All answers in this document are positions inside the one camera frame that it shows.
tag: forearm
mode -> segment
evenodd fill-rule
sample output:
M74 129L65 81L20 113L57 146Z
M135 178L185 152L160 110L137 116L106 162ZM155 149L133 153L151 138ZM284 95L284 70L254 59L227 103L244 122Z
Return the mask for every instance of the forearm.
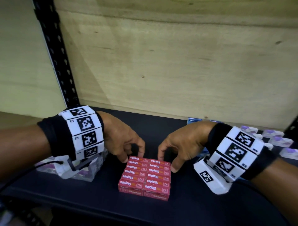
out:
M287 217L298 225L298 168L277 159L251 182Z
M48 140L38 125L0 130L0 180L49 156Z

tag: red box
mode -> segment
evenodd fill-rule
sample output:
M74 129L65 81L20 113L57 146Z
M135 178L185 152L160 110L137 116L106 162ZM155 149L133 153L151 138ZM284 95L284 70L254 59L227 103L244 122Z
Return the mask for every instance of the red box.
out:
M136 161L139 161L139 162L146 162L146 163L150 162L150 159L140 158L140 157L136 157L136 156L130 156L129 159L130 160L136 160Z
M132 174L132 175L136 175L136 176L139 176L139 177L146 177L147 176L147 174L145 172L134 170L134 169L128 169L128 168L125 168L123 173L124 174Z
M128 181L128 180L119 180L118 190L124 193L130 193L134 195L143 195L144 183Z
M132 174L125 174L125 173L122 174L121 179L135 181L135 182L141 182L141 183L145 182L145 177L140 177L140 176L132 175Z
M127 164L129 164L129 165L135 165L135 166L148 167L148 163L139 162L139 161L131 160L131 159L128 160Z
M155 163L155 164L164 165L164 166L171 166L170 162L159 161L156 159L150 159L150 163Z
M158 168L148 168L147 170L148 173L154 173L157 175L162 175L162 176L171 176L171 171L168 170L162 170L162 169L158 169Z
M164 181L164 182L171 182L170 176L158 175L158 174L150 173L150 172L147 172L147 178L153 179L153 180Z
M170 166L158 165L158 164L155 164L155 163L149 163L148 165L149 165L149 168L161 169L161 170L165 170L165 171L171 171Z
M170 196L170 189L163 186L152 185L151 183L145 183L143 196L167 201Z
M153 186L162 186L162 187L166 187L166 188L171 188L170 182L165 182L162 180L156 180L156 179L152 179L152 178L146 178L146 184L151 184Z
M133 169L136 171L143 171L143 172L147 172L147 167L142 167L142 166L136 166L133 164L126 164L126 168L125 169Z

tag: stack of boxes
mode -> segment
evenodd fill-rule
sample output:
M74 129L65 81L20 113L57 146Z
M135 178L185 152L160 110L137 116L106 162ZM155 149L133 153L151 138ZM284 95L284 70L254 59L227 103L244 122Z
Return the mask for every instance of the stack of boxes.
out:
M120 192L167 201L170 196L171 163L130 156L119 180Z

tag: black shelf surface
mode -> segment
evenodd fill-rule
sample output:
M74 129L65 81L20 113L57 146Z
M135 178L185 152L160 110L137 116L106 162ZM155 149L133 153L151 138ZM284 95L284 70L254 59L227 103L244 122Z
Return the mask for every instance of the black shelf surface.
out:
M97 110L111 113L135 130L146 142L146 158L156 159L163 139L186 125L184 120ZM172 161L174 157L169 151L165 160ZM8 187L4 195L129 224L286 225L278 210L249 187L234 184L228 194L213 194L193 169L194 162L195 159L186 162L172 174L168 202L119 192L117 184L125 164L112 155L108 155L92 182L63 180L34 171Z

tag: wire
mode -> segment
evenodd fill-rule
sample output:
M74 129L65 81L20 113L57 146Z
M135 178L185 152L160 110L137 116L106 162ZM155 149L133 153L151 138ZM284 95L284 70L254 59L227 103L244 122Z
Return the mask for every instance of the wire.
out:
M261 193L259 190L257 190L255 187L253 187L253 186L251 186L249 184L246 184L246 183L244 183L242 181L239 181L239 180L236 180L234 183L239 184L239 185L246 186L247 188L250 188L252 191L258 193L260 196L262 196L264 199L266 199L271 205L273 205L273 203L263 193ZM277 210L277 211L281 215L282 219L286 222L286 224L288 226L291 226L291 223L288 221L288 219L286 219L286 217L279 210Z
M41 167L41 166L44 166L44 165L47 165L47 164L50 164L50 163L58 163L58 164L63 164L63 161L50 161L50 162L46 162L46 163L43 163L43 164L40 164L40 165L37 165L37 166L34 166L24 172L22 172L21 174L17 175L16 177L14 177L13 179L11 179L10 181L8 181L1 189L0 189L0 194L10 185L12 185L14 182L16 182L18 179L20 179L21 177L25 176L26 174L30 173L31 171Z

